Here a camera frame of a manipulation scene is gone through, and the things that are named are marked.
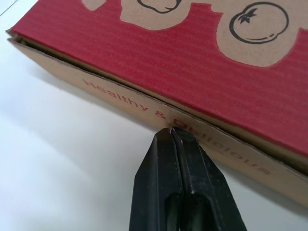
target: clamp jaw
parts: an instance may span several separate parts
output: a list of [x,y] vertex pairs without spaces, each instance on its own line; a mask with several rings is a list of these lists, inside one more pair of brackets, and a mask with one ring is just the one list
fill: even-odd
[[196,138],[164,128],[134,182],[129,231],[246,231],[228,184]]

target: white surface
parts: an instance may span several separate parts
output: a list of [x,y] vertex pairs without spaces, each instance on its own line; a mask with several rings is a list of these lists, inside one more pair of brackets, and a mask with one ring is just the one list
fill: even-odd
[[[49,75],[0,17],[0,231],[127,231],[134,175],[155,130]],[[308,209],[218,165],[249,231],[307,231]]]
[[17,0],[1,0],[0,2],[0,15],[12,6]]

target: red cardboard box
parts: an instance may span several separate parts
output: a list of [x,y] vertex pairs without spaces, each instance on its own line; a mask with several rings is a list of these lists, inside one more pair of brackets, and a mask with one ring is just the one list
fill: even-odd
[[306,0],[40,0],[11,42],[47,71],[308,206]]

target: box side panel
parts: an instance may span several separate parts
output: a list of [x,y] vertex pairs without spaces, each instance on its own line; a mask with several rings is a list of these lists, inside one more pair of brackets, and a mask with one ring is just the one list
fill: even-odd
[[76,59],[73,59],[72,57],[69,57],[67,55],[64,55],[63,53],[57,52],[49,47],[46,47],[42,44],[39,44],[37,42],[34,42],[30,39],[27,39],[25,37],[19,36],[23,42],[25,42],[25,44],[27,46],[30,46],[36,50],[39,51],[44,51],[47,54],[50,54],[52,57],[56,57],[57,59],[60,60],[64,60],[74,66],[77,67],[82,67],[81,69],[83,70],[87,70],[91,73],[95,73],[99,76],[104,76],[107,77],[108,79],[114,80],[118,83],[121,83],[125,86],[131,87],[137,91],[143,92],[146,95],[150,95],[153,96],[157,99],[160,99],[164,102],[167,102],[170,105],[173,105],[177,108],[180,108],[182,110],[184,110],[185,112],[188,112],[192,115],[197,116],[198,118],[201,118],[209,123],[211,123],[214,126],[217,126],[221,129],[223,129],[224,131],[226,131],[227,133],[249,143],[252,144],[253,146],[257,147],[259,150],[261,150],[262,152],[267,153],[268,155],[270,155],[271,157],[273,157],[276,160],[279,160],[285,164],[287,164],[288,166],[292,167],[293,169],[296,169],[297,171],[300,171],[301,173],[308,175],[308,158],[305,158],[304,156],[294,153],[290,150],[287,150],[281,146],[278,146],[274,143],[271,143],[265,139],[262,139],[261,137],[254,135],[248,131],[246,131],[243,128],[231,125],[231,124],[227,124],[221,120],[218,120],[216,118],[210,117],[208,115],[202,114],[198,111],[195,111],[191,108],[188,108],[180,103],[177,103],[173,100],[167,99],[159,94],[156,94],[154,92],[148,91],[140,86],[134,85],[128,81],[125,81],[117,76],[111,75],[109,73],[106,73],[102,70],[99,70],[91,65],[85,64],[81,61],[78,61]]
[[52,75],[161,129],[177,126],[193,133],[212,159],[225,163],[308,207],[308,179],[211,124],[119,83],[87,73],[33,48],[11,43]]

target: cardboard edge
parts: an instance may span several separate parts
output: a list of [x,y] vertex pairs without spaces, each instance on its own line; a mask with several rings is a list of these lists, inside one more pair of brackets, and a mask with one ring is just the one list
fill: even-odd
[[48,58],[51,58],[51,59],[55,60],[55,61],[57,61],[57,62],[59,62],[59,63],[61,63],[61,64],[63,64],[63,65],[66,65],[66,66],[69,66],[69,67],[71,67],[71,68],[73,68],[73,69],[77,69],[77,70],[82,71],[82,72],[85,72],[85,73],[87,73],[87,74],[96,76],[96,77],[101,78],[101,79],[103,79],[103,80],[105,80],[105,81],[108,81],[108,82],[111,82],[111,83],[116,84],[116,85],[118,85],[118,86],[121,86],[121,87],[123,87],[123,88],[125,88],[125,89],[127,89],[127,90],[133,91],[133,92],[136,93],[137,95],[140,95],[140,96],[142,96],[142,97],[149,98],[149,99],[155,101],[156,103],[159,103],[159,104],[165,105],[165,106],[167,106],[167,107],[173,108],[174,110],[177,110],[177,111],[179,111],[179,112],[181,112],[181,113],[183,113],[183,114],[185,114],[185,115],[188,115],[189,117],[192,117],[193,119],[195,119],[195,120],[197,120],[197,121],[199,121],[199,122],[201,122],[201,123],[207,124],[208,126],[214,128],[215,130],[217,130],[217,131],[219,131],[220,133],[222,133],[224,136],[228,136],[228,137],[232,138],[234,142],[237,142],[237,143],[240,144],[240,145],[245,145],[245,146],[247,146],[247,147],[249,147],[249,148],[251,148],[251,149],[257,151],[258,153],[264,155],[264,156],[265,156],[266,158],[268,158],[269,160],[274,161],[274,162],[276,162],[276,163],[278,163],[278,164],[284,166],[288,171],[290,171],[290,172],[292,172],[293,174],[297,175],[298,177],[302,178],[302,180],[308,182],[308,176],[306,176],[306,175],[304,175],[304,174],[298,172],[297,170],[291,168],[290,166],[284,164],[283,162],[274,159],[273,157],[271,157],[270,155],[268,155],[268,154],[266,154],[266,153],[260,151],[259,149],[257,149],[257,148],[254,147],[253,145],[251,145],[251,144],[249,144],[249,143],[246,143],[246,142],[240,140],[239,138],[237,138],[237,137],[235,137],[235,136],[233,136],[233,135],[231,135],[231,134],[225,132],[224,130],[222,130],[222,129],[220,129],[220,128],[218,128],[218,127],[216,127],[216,126],[214,126],[214,125],[208,123],[207,121],[205,121],[205,120],[203,120],[203,119],[200,119],[200,118],[198,118],[198,117],[196,117],[196,116],[194,116],[194,115],[192,115],[192,114],[190,114],[190,113],[188,113],[188,112],[186,112],[186,111],[184,111],[184,110],[182,110],[182,109],[180,109],[180,108],[177,108],[177,107],[175,107],[175,106],[173,106],[173,105],[171,105],[171,104],[168,104],[168,103],[166,103],[166,102],[163,102],[163,101],[161,101],[161,100],[159,100],[159,99],[157,99],[157,98],[155,98],[155,97],[153,97],[153,96],[151,96],[151,95],[147,95],[147,94],[145,94],[145,93],[143,93],[143,92],[140,92],[140,91],[138,91],[138,90],[136,90],[136,89],[134,89],[134,88],[131,88],[131,87],[126,86],[126,85],[123,85],[123,84],[121,84],[121,83],[119,83],[119,82],[116,82],[116,81],[114,81],[114,80],[112,80],[112,79],[109,79],[109,78],[107,78],[107,77],[100,76],[100,75],[98,75],[98,74],[95,74],[95,73],[92,73],[92,72],[83,70],[82,68],[76,67],[76,66],[74,66],[74,65],[72,65],[72,64],[70,64],[70,63],[67,63],[67,62],[63,61],[63,60],[59,60],[59,59],[57,59],[57,58],[55,58],[55,57],[52,57],[52,56],[50,56],[50,55],[48,55],[48,54],[46,54],[46,53],[44,53],[44,52],[42,52],[42,51],[39,51],[39,50],[36,50],[36,49],[34,49],[34,48],[28,47],[28,46],[26,46],[25,44],[19,43],[19,42],[16,41],[14,38],[8,38],[8,41],[9,41],[11,44],[13,44],[13,45],[19,45],[19,46],[22,46],[22,47],[24,47],[24,48],[26,48],[26,49],[28,49],[28,50],[33,50],[33,51],[35,51],[35,52],[37,52],[37,53],[40,53],[40,54],[43,55],[43,56],[46,56],[46,57],[48,57]]

